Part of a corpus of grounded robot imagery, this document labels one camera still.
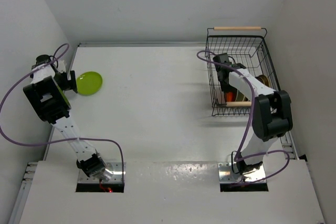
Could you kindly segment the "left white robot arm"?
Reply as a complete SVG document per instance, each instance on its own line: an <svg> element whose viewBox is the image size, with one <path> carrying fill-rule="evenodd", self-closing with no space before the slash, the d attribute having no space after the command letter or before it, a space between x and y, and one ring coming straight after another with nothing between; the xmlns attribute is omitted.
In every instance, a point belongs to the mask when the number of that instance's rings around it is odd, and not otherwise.
<svg viewBox="0 0 336 224"><path fill-rule="evenodd" d="M77 167L87 177L95 177L107 182L112 177L112 170L102 159L96 148L86 140L80 139L80 131L70 115L71 105L64 91L77 92L75 72L70 72L68 79L65 72L60 72L51 62L49 55L40 55L32 66L32 81L23 88L23 92L38 117L56 128L76 153Z"/></svg>

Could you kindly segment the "green plate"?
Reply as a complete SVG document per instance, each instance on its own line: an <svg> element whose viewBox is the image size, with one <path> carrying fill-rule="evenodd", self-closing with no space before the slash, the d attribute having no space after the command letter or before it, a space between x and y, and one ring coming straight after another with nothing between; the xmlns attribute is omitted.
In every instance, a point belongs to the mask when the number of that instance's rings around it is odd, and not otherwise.
<svg viewBox="0 0 336 224"><path fill-rule="evenodd" d="M95 71L87 71L76 79L76 84L80 95L93 95L102 87L103 78Z"/></svg>

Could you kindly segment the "cream plate with flowers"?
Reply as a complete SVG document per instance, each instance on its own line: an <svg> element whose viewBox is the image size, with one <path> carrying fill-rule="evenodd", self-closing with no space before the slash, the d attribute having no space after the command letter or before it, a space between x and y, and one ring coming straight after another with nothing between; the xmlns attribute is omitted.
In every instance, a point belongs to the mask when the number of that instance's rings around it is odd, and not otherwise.
<svg viewBox="0 0 336 224"><path fill-rule="evenodd" d="M241 94L239 97L239 101L246 102L249 101L249 99L245 95Z"/></svg>

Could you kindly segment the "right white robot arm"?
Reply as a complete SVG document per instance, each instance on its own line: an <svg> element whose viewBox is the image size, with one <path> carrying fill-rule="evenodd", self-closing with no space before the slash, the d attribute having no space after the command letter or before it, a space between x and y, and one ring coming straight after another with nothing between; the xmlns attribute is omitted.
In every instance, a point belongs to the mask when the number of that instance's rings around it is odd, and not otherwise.
<svg viewBox="0 0 336 224"><path fill-rule="evenodd" d="M240 91L251 102L247 127L252 127L254 133L246 147L240 144L234 157L234 171L243 175L258 169L273 143L291 131L291 99L286 91L276 91L260 82L241 63L230 62L226 53L214 55L213 61L226 101L232 102L229 94Z"/></svg>

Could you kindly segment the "yellow patterned plate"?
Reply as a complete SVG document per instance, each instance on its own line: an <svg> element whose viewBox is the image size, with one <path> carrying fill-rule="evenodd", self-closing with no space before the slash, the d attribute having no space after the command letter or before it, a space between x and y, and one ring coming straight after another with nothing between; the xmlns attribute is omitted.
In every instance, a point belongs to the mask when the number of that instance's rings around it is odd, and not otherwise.
<svg viewBox="0 0 336 224"><path fill-rule="evenodd" d="M266 85L267 87L270 87L269 80L265 75L261 74L261 75L257 76L256 79L259 80L264 85Z"/></svg>

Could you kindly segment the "blue patterned plate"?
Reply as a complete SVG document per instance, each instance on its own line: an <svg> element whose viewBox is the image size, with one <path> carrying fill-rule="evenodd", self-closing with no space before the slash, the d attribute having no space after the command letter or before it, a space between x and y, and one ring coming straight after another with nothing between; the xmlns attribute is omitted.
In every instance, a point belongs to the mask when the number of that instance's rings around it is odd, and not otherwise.
<svg viewBox="0 0 336 224"><path fill-rule="evenodd" d="M235 101L236 101L236 102L240 102L240 101L242 101L243 99L244 99L244 95L243 95L240 91L237 91Z"/></svg>

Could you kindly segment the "orange plate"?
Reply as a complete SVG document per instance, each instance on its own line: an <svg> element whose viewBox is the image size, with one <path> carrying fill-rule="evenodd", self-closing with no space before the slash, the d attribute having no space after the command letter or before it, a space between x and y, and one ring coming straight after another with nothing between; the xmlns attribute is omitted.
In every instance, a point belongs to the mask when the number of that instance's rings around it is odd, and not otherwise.
<svg viewBox="0 0 336 224"><path fill-rule="evenodd" d="M235 92L226 92L225 93L225 101L226 102L234 102L236 100Z"/></svg>

